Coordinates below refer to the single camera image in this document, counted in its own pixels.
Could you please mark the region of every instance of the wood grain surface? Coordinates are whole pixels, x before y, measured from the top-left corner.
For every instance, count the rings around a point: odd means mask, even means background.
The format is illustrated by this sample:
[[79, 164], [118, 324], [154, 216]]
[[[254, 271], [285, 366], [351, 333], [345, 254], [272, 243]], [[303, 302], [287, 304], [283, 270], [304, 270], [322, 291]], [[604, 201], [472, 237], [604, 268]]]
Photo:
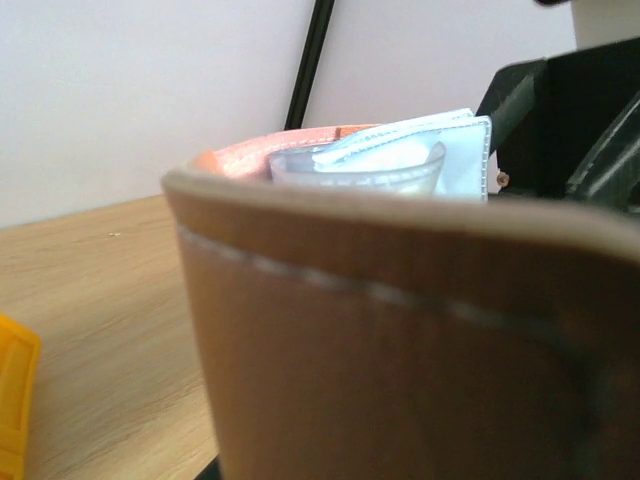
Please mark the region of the wood grain surface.
[[0, 231], [42, 338], [26, 479], [192, 479], [217, 452], [162, 197]]

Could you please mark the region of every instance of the yellow plastic object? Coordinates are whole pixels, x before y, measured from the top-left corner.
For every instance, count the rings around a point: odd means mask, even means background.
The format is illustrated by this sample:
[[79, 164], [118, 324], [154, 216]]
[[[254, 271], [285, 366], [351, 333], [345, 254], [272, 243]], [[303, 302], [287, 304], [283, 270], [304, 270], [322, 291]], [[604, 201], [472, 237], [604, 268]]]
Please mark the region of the yellow plastic object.
[[22, 480], [40, 338], [0, 314], [0, 480]]

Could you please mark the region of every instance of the black metal rod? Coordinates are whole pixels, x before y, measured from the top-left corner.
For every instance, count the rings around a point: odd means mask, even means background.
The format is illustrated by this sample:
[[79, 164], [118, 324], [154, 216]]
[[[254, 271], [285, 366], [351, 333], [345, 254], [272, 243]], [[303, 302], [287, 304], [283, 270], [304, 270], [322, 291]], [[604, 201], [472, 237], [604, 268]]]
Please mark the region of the black metal rod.
[[285, 130], [294, 130], [302, 127], [304, 114], [307, 111], [309, 96], [313, 87], [313, 79], [316, 76], [322, 46], [329, 28], [329, 20], [335, 0], [316, 0], [309, 23], [307, 32], [307, 40], [302, 51], [300, 59], [300, 67], [298, 68], [298, 77], [293, 88], [291, 103], [289, 104], [289, 113], [285, 122]]

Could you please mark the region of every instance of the tan leather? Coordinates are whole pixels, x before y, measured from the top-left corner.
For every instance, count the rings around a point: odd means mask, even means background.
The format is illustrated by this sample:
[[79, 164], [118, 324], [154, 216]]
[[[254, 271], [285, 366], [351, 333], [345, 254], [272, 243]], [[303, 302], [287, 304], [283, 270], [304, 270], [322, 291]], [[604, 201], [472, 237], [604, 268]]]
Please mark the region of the tan leather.
[[281, 132], [163, 180], [225, 480], [640, 478], [640, 230], [303, 190]]

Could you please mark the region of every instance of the screw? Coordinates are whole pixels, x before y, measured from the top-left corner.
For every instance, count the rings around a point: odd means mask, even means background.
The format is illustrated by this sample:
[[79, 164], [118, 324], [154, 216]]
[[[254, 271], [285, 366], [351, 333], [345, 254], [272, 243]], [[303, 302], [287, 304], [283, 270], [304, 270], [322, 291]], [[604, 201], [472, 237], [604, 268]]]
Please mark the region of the screw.
[[500, 172], [498, 174], [498, 178], [496, 178], [496, 180], [498, 182], [498, 185], [501, 188], [504, 188], [504, 187], [509, 185], [509, 175], [504, 173], [504, 172]]

